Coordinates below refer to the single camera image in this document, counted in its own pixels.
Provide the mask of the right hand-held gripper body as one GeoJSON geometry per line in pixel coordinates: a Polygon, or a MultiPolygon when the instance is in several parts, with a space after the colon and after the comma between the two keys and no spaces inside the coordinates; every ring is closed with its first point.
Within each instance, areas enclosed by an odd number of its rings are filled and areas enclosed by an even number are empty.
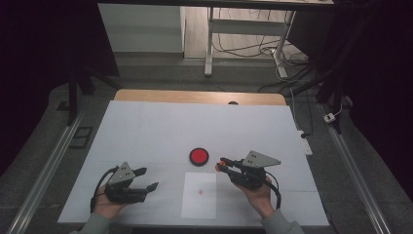
{"type": "Polygon", "coordinates": [[[239,169],[233,175],[229,175],[230,180],[249,190],[260,188],[266,180],[266,167],[280,165],[282,162],[265,154],[250,150],[243,159],[243,163],[234,166],[239,169]]]}

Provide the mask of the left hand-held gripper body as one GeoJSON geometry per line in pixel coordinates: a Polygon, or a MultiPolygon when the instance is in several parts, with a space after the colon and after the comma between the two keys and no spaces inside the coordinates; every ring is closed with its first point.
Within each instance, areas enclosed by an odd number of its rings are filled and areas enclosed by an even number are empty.
{"type": "Polygon", "coordinates": [[[145,201],[146,193],[143,189],[131,189],[130,185],[136,178],[132,168],[124,162],[111,176],[105,185],[107,198],[118,204],[142,203],[145,201]]]}

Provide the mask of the round red ink pad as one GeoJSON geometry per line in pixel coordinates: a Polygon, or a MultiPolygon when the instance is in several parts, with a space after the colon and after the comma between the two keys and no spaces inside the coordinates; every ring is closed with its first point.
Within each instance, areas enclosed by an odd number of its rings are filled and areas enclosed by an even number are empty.
{"type": "Polygon", "coordinates": [[[207,163],[209,154],[204,148],[198,147],[190,152],[189,159],[194,166],[201,167],[207,163]]]}

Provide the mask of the white paper sheet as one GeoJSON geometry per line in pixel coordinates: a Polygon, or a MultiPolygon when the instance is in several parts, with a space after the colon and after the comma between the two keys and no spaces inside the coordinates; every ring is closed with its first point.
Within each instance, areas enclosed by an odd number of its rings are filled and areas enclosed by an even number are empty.
{"type": "Polygon", "coordinates": [[[185,174],[181,216],[216,219],[216,174],[185,174]]]}

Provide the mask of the person's left hand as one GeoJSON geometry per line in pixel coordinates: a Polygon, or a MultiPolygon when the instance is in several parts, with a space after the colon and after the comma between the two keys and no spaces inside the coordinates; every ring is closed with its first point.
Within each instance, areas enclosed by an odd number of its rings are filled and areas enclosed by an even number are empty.
{"type": "Polygon", "coordinates": [[[100,186],[95,195],[94,213],[107,219],[114,219],[127,204],[111,202],[105,195],[105,186],[100,186]]]}

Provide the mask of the person's right hand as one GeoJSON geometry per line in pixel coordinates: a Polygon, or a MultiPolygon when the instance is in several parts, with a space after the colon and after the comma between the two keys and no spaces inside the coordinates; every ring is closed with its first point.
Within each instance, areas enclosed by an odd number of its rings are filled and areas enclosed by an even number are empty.
{"type": "Polygon", "coordinates": [[[272,205],[271,188],[263,184],[260,188],[249,190],[236,184],[245,195],[249,204],[258,212],[262,219],[272,215],[276,209],[272,205]]]}

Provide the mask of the white table cover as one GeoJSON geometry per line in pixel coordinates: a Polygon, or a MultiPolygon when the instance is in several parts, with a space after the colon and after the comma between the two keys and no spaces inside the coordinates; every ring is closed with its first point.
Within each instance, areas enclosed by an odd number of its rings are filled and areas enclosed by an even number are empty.
{"type": "Polygon", "coordinates": [[[222,157],[244,158],[250,150],[282,163],[269,168],[281,194],[273,202],[283,215],[304,226],[324,226],[327,218],[291,112],[279,105],[194,104],[142,101],[109,103],[86,161],[59,217],[78,224],[90,215],[90,199],[101,176],[128,162],[147,168],[133,187],[158,182],[142,203],[121,211],[117,222],[143,226],[257,227],[260,217],[227,175],[215,170],[222,157]],[[201,167],[189,159],[194,148],[209,159],[201,167]],[[216,219],[181,216],[186,173],[216,174],[216,219]]]}

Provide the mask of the white power strip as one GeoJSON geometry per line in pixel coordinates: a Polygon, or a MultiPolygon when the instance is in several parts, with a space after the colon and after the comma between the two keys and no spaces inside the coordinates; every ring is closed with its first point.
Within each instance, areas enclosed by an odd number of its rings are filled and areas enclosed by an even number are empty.
{"type": "Polygon", "coordinates": [[[311,149],[311,146],[310,146],[309,142],[307,141],[307,138],[306,138],[306,135],[304,134],[304,132],[303,131],[298,131],[298,135],[302,140],[302,146],[303,146],[305,154],[307,156],[312,155],[313,151],[311,149]]]}

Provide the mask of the wooden table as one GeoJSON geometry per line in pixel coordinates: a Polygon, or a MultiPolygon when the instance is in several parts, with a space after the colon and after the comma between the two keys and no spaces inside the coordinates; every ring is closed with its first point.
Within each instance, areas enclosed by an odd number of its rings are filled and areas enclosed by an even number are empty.
{"type": "Polygon", "coordinates": [[[280,94],[196,92],[196,91],[161,91],[161,90],[128,90],[116,93],[119,101],[155,101],[174,103],[207,103],[239,105],[286,105],[280,94]]]}

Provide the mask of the black metal stand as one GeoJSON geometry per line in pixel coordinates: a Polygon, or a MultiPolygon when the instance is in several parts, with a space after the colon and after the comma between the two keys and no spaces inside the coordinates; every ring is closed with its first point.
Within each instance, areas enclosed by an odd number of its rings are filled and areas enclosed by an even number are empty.
{"type": "Polygon", "coordinates": [[[77,89],[81,90],[81,93],[86,96],[92,96],[95,91],[95,86],[93,84],[92,78],[95,77],[98,80],[102,81],[109,87],[115,89],[116,91],[119,91],[122,89],[122,86],[112,79],[110,79],[108,76],[104,75],[102,72],[98,71],[92,66],[83,66],[83,67],[77,67],[73,70],[73,72],[70,75],[69,81],[68,81],[68,87],[69,87],[69,119],[67,122],[68,126],[71,126],[75,118],[78,116],[78,93],[77,89]]]}
{"type": "Polygon", "coordinates": [[[331,68],[319,75],[317,78],[313,79],[311,82],[292,90],[287,94],[289,98],[292,98],[304,91],[313,88],[315,85],[321,84],[319,92],[316,94],[316,100],[318,103],[327,103],[330,98],[333,98],[332,104],[332,114],[335,120],[330,122],[329,125],[333,127],[337,134],[341,134],[340,128],[340,114],[343,110],[342,105],[342,94],[343,88],[342,83],[344,79],[344,65],[338,62],[331,66],[331,68]]]}

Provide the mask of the white cabinet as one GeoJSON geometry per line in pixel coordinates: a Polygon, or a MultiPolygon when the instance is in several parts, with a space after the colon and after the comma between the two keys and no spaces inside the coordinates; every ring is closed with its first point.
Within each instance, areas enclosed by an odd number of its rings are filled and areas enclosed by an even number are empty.
{"type": "Polygon", "coordinates": [[[185,8],[99,3],[114,52],[182,53],[185,8]]]}

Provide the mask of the black floor frame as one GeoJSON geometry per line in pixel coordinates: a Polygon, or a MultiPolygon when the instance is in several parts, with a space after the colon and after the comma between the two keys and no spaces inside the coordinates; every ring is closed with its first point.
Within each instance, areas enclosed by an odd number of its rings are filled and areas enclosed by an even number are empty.
{"type": "Polygon", "coordinates": [[[85,149],[91,139],[93,127],[79,127],[71,142],[69,147],[72,149],[85,149]]]}

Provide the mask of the aluminium floor rail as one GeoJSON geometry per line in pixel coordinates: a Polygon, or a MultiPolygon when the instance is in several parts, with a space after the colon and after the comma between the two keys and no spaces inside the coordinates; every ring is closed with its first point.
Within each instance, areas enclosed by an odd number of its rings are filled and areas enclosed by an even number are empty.
{"type": "Polygon", "coordinates": [[[357,163],[351,153],[348,144],[345,142],[343,135],[330,124],[327,125],[331,138],[342,157],[343,163],[349,173],[349,176],[355,186],[358,197],[370,218],[370,221],[377,234],[392,234],[383,212],[381,211],[375,197],[371,193],[364,177],[362,176],[357,163]]]}
{"type": "Polygon", "coordinates": [[[56,170],[70,144],[70,141],[73,138],[76,130],[78,129],[84,115],[85,111],[80,110],[72,123],[64,128],[64,131],[59,137],[45,166],[37,176],[33,186],[31,187],[6,234],[25,233],[25,230],[27,229],[31,219],[33,218],[37,208],[39,207],[39,204],[43,199],[43,196],[45,195],[52,181],[52,178],[54,177],[56,170]]]}

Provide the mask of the white desk frame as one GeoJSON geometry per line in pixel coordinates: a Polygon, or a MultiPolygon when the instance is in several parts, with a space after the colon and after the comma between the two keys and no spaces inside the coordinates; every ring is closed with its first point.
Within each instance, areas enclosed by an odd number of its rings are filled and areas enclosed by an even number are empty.
{"type": "Polygon", "coordinates": [[[239,35],[263,35],[278,36],[280,38],[277,47],[272,51],[272,58],[276,64],[276,70],[281,78],[286,78],[287,73],[282,63],[282,51],[290,27],[292,26],[294,11],[286,11],[283,22],[259,21],[241,19],[215,19],[214,9],[208,8],[207,13],[207,44],[205,77],[212,74],[212,38],[214,34],[239,34],[239,35]]]}

